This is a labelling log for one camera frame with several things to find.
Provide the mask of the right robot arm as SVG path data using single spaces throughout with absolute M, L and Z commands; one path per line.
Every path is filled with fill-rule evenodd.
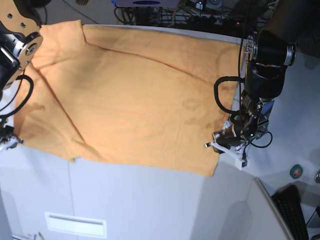
M 15 81 L 29 83 L 24 100 L 14 110 L 0 115 L 1 151 L 24 142 L 14 133 L 14 128 L 7 125 L 7 120 L 20 111 L 32 95 L 34 82 L 24 71 L 43 42 L 40 29 L 41 21 L 30 0 L 0 2 L 0 92 L 9 89 Z

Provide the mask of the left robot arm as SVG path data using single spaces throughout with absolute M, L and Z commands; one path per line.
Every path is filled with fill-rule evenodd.
M 294 63 L 297 44 L 320 13 L 318 0 L 281 0 L 271 18 L 241 45 L 239 57 L 247 59 L 245 75 L 223 76 L 213 86 L 217 106 L 230 118 L 205 144 L 218 154 L 235 160 L 238 169 L 247 166 L 247 148 L 266 134 L 269 117 L 284 87 L 285 74 Z M 219 85 L 237 82 L 239 108 L 225 108 L 219 99 Z

